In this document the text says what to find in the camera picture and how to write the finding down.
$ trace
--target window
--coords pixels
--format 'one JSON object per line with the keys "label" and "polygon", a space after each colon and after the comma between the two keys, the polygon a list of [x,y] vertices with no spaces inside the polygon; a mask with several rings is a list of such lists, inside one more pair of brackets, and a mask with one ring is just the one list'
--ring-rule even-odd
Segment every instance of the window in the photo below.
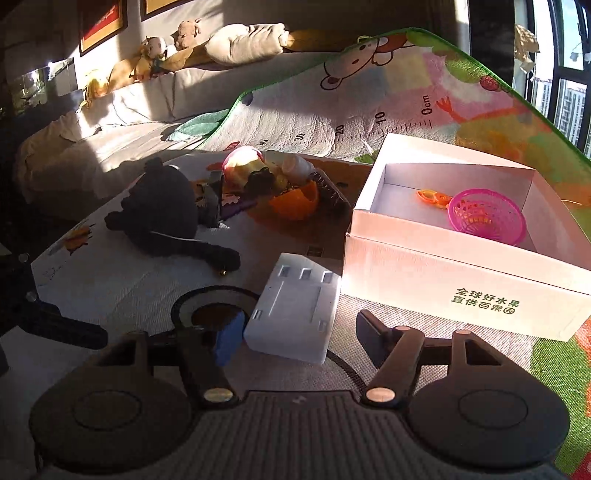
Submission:
{"label": "window", "polygon": [[530,1],[541,52],[535,55],[528,100],[577,146],[591,155],[591,58],[587,12],[579,0]]}

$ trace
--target black gripper pad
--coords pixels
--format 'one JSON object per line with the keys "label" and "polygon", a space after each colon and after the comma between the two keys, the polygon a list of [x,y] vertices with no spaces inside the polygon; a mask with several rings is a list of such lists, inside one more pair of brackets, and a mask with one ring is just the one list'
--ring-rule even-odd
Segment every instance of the black gripper pad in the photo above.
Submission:
{"label": "black gripper pad", "polygon": [[[205,413],[169,457],[135,472],[100,477],[156,478],[566,480],[547,464],[486,473],[444,463],[416,444],[395,413],[360,406],[350,392],[251,392],[236,408]],[[49,468],[38,480],[78,479]]]}

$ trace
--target building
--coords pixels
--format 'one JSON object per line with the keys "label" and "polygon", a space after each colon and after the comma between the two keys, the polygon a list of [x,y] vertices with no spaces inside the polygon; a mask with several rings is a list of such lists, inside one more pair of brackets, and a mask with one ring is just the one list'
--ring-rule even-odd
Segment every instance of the building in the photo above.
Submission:
{"label": "building", "polygon": [[550,80],[536,79],[534,83],[533,98],[536,110],[542,115],[548,116],[548,109],[550,108],[550,90],[552,89],[552,82]]}
{"label": "building", "polygon": [[[579,139],[583,108],[585,102],[585,86],[577,83],[561,81],[558,89],[558,105],[554,124],[569,141],[576,145]],[[552,81],[536,79],[534,83],[534,106],[544,116],[548,116],[550,107],[550,90]],[[587,139],[583,153],[591,157],[591,136]]]}

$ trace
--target white plastic block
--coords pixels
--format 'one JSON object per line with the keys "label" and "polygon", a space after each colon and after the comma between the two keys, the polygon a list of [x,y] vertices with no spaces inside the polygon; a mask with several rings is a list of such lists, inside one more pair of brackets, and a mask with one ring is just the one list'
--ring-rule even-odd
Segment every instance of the white plastic block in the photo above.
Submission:
{"label": "white plastic block", "polygon": [[257,352],[324,363],[340,281],[307,257],[281,254],[244,331],[246,344]]}

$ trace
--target sky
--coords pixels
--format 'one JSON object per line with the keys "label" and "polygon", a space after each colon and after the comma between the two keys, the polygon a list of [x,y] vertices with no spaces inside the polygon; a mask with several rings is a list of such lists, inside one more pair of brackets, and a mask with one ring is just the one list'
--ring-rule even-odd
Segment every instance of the sky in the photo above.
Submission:
{"label": "sky", "polygon": [[[562,3],[564,13],[564,66],[577,70],[583,69],[583,55],[579,29],[579,17],[574,0],[557,0]],[[540,44],[540,53],[535,58],[535,76],[542,80],[550,80],[554,67],[554,43],[548,0],[534,0],[535,36]],[[570,59],[572,51],[579,53],[577,61]]]}

